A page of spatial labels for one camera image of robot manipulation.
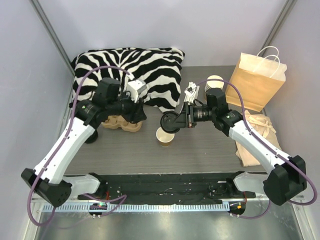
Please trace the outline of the single paper cup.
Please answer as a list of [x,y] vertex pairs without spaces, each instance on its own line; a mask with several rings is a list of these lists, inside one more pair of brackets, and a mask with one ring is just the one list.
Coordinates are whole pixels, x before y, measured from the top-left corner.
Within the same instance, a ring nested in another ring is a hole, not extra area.
[[156,137],[158,143],[162,147],[168,147],[172,143],[172,141],[175,137],[175,134],[174,133],[167,133],[161,127],[159,127],[156,130],[155,137]]

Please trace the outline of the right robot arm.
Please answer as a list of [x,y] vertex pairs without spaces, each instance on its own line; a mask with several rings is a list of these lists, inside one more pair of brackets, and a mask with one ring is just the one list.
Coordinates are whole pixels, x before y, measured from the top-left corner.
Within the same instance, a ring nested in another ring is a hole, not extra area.
[[216,129],[240,143],[260,162],[267,175],[245,172],[237,175],[225,186],[230,197],[236,198],[245,191],[256,192],[281,206],[307,188],[306,163],[302,157],[283,153],[259,135],[238,111],[229,109],[220,88],[211,88],[205,94],[206,104],[185,102],[180,114],[163,118],[163,128],[176,133],[182,128],[193,128],[198,122],[211,121]]

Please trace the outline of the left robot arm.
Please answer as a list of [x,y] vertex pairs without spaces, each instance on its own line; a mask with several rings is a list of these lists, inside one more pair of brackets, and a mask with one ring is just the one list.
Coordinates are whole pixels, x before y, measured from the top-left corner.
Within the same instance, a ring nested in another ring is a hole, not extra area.
[[65,176],[68,165],[84,143],[98,138],[97,128],[109,116],[122,116],[136,124],[146,120],[142,95],[147,92],[144,81],[137,79],[121,84],[112,78],[103,78],[91,100],[76,104],[75,116],[45,158],[34,168],[23,170],[22,179],[53,207],[58,208],[70,197],[89,194],[100,200],[107,192],[106,181],[96,173],[82,176]]

